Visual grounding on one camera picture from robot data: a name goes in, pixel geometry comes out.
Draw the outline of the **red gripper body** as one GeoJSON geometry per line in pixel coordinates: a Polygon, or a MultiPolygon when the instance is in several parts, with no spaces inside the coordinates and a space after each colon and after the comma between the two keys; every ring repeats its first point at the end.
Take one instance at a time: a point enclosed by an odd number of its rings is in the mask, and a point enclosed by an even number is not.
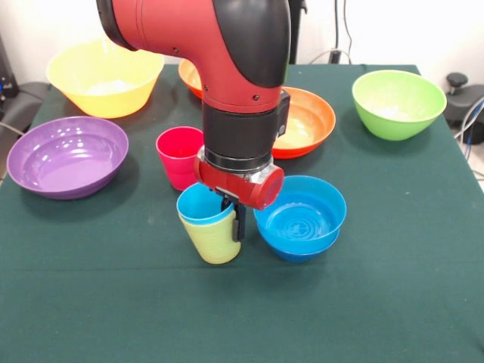
{"type": "Polygon", "coordinates": [[[272,161],[256,172],[223,171],[206,160],[205,147],[197,152],[194,172],[196,179],[209,189],[258,210],[274,203],[284,183],[283,169],[272,161]]]}

